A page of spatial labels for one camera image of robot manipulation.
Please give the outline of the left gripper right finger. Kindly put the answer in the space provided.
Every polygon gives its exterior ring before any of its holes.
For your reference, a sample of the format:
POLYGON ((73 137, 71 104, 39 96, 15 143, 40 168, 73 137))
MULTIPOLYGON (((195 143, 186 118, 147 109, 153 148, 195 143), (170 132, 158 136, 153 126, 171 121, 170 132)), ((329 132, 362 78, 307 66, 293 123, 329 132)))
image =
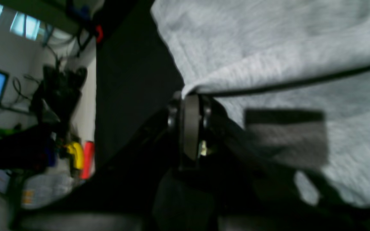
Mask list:
POLYGON ((223 231, 370 231, 370 206, 340 198, 322 174, 328 139, 322 111, 254 109, 249 130, 214 99, 182 101, 182 169, 208 177, 223 231))

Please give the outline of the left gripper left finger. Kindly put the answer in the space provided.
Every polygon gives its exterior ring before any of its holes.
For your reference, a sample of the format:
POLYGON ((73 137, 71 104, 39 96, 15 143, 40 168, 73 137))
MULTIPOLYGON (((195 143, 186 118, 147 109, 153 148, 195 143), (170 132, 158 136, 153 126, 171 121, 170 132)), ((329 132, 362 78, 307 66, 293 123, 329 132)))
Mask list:
POLYGON ((166 171, 179 162, 181 94, 150 117, 90 179, 41 209, 23 210, 15 231, 142 231, 166 171))

